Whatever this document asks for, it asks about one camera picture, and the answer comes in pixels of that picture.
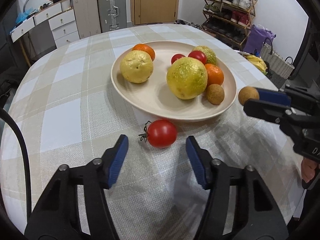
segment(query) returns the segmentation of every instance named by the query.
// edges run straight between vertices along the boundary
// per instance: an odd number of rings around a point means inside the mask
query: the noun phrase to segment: desk leg
[[[23,47],[22,41],[21,41],[21,39],[18,39],[18,40],[19,40],[20,48],[21,48],[21,50],[22,50],[22,53],[23,53],[23,55],[24,55],[24,58],[25,58],[25,60],[26,60],[26,62],[27,62],[27,64],[28,64],[28,66],[31,67],[29,58],[28,58],[28,56],[27,56],[27,54],[26,54],[26,51],[25,51],[25,49],[24,49],[24,47]]]

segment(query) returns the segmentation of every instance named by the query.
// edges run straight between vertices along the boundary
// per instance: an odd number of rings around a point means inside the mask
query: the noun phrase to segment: wooden door
[[[135,25],[174,22],[177,0],[134,0]]]

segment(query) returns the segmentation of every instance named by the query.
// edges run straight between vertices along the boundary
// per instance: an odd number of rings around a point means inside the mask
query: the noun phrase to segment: human hand
[[[301,162],[301,175],[302,175],[302,179],[306,183],[308,183],[310,180],[313,179],[313,177],[316,174],[315,169],[317,167],[318,167],[318,163],[303,157],[303,160]]]

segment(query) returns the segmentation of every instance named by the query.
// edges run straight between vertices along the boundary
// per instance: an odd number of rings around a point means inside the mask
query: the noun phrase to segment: white woven basket
[[[262,49],[260,53],[260,57],[267,61],[270,64],[270,69],[274,72],[276,72],[279,76],[281,76],[284,79],[288,79],[288,77],[291,75],[292,71],[294,70],[294,66],[292,65],[293,59],[292,57],[287,57],[285,60],[275,51],[273,50],[272,41],[271,45],[266,43],[267,40],[270,40],[269,38],[266,38]],[[287,59],[291,58],[292,63],[286,62]]]

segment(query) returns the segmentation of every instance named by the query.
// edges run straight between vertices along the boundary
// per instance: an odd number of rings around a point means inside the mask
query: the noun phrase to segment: plate
[[[121,54],[111,68],[113,86],[119,95],[132,106],[161,118],[198,122],[222,114],[235,101],[237,94],[235,78],[228,67],[218,58],[217,65],[224,74],[222,87],[225,92],[225,98],[220,105],[214,106],[209,103],[205,94],[189,100],[177,98],[170,91],[166,81],[171,58],[175,54],[187,56],[195,46],[175,41],[152,41],[145,44],[156,52],[153,73],[146,82],[130,83],[123,78],[120,72],[120,62],[131,49]]]

